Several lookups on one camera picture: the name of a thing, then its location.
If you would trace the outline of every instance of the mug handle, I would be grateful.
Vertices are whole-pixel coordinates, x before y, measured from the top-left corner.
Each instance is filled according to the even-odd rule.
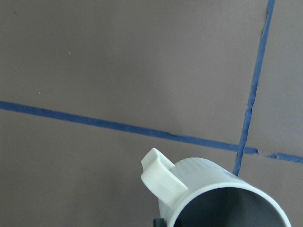
[[[169,207],[188,190],[171,171],[175,165],[156,148],[148,152],[141,161],[141,179],[145,186]]]

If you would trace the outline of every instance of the ceramic mug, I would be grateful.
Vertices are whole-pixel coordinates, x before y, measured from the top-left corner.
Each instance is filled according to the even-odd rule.
[[[142,166],[141,179],[158,197],[167,227],[291,226],[270,196],[207,159],[173,164],[153,148]]]

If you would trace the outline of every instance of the blue tape line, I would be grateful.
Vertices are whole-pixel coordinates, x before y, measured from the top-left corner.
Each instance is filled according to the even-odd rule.
[[[252,82],[251,82],[251,87],[250,87],[250,96],[249,96],[249,100],[248,100],[248,107],[247,107],[246,113],[245,113],[238,155],[237,155],[237,159],[236,159],[235,167],[234,167],[234,174],[236,176],[239,175],[239,172],[241,169],[242,157],[243,157],[244,148],[245,148],[246,142],[247,142],[248,130],[250,127],[252,107],[253,107],[255,99],[256,99],[256,91],[257,91],[259,77],[260,77],[260,73],[261,73],[261,68],[262,68],[262,63],[263,63],[263,58],[264,58],[264,53],[265,53],[265,48],[266,48],[266,42],[267,42],[267,37],[268,37],[268,32],[269,32],[270,21],[271,21],[271,17],[272,17],[273,11],[274,11],[274,5],[275,5],[275,0],[268,1],[267,17],[266,17],[265,26],[264,26],[260,44],[259,44],[259,50],[258,50],[258,54],[257,54],[254,74],[252,77]]]
[[[289,161],[289,162],[300,162],[303,163],[303,157],[296,156],[296,155],[288,155],[288,154],[283,154],[283,153],[275,153],[272,155],[268,155],[267,157],[275,158],[275,159],[281,159],[284,161]]]
[[[92,126],[97,126],[97,127],[107,128],[107,129],[131,132],[131,133],[136,133],[136,134],[140,134],[140,135],[162,138],[162,139],[166,139],[166,140],[174,140],[174,141],[179,141],[179,142],[184,142],[184,143],[196,144],[196,145],[201,145],[201,146],[206,146],[206,147],[211,147],[211,148],[219,148],[219,149],[225,149],[225,150],[230,150],[230,151],[235,151],[235,152],[238,150],[238,145],[234,145],[234,144],[228,144],[228,143],[218,142],[218,141],[214,141],[214,140],[206,140],[203,138],[197,138],[197,137],[192,137],[192,136],[179,136],[179,135],[174,135],[174,134],[171,134],[171,133],[165,132],[165,131],[148,129],[148,128],[143,128],[143,127],[138,127],[138,126],[132,126],[129,124],[111,122],[111,121],[106,121],[106,120],[102,120],[102,119],[84,117],[84,116],[75,115],[75,114],[71,114],[71,113],[63,113],[63,112],[59,112],[59,111],[47,110],[47,109],[42,109],[42,108],[37,108],[37,107],[32,107],[32,106],[27,106],[27,105],[20,105],[20,104],[15,104],[15,103],[9,103],[9,102],[4,102],[4,101],[0,101],[0,109],[14,111],[14,112],[18,112],[18,113],[54,118],[54,119],[63,120],[63,121],[87,124],[87,125],[92,125]],[[254,148],[247,148],[245,150],[245,153],[248,153],[248,154],[255,154],[257,152],[258,152],[258,150],[254,149]]]

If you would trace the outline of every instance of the gray surface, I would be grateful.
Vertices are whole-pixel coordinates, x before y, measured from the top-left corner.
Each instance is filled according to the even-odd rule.
[[[285,211],[293,227],[303,223],[303,165],[244,155],[240,178],[268,193]]]
[[[0,226],[152,226],[158,201],[140,179],[157,147],[232,171],[235,152],[0,111]]]
[[[266,4],[2,0],[0,99],[237,144]]]
[[[303,155],[303,1],[275,4],[247,145]]]

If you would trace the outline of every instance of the mug rim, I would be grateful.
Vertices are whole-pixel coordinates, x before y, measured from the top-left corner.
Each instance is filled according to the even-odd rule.
[[[220,189],[220,188],[239,188],[239,189],[244,189],[247,191],[250,191],[252,193],[255,193],[259,196],[261,196],[263,199],[265,199],[266,201],[268,201],[278,212],[278,214],[280,215],[280,217],[282,218],[282,220],[284,221],[284,224],[286,227],[291,227],[291,224],[289,222],[288,217],[286,216],[285,212],[282,210],[282,208],[280,207],[280,205],[273,199],[271,198],[269,195],[267,195],[265,192],[261,191],[258,188],[255,188],[249,184],[242,184],[242,183],[231,183],[231,182],[224,182],[224,183],[215,183],[215,184],[211,184],[211,185],[207,185],[205,187],[202,187],[194,192],[192,192],[191,194],[189,194],[185,199],[183,199],[182,202],[180,202],[174,209],[174,212],[167,224],[167,227],[173,227],[179,214],[181,213],[181,211],[197,196],[211,191],[211,190],[215,190],[215,189]]]

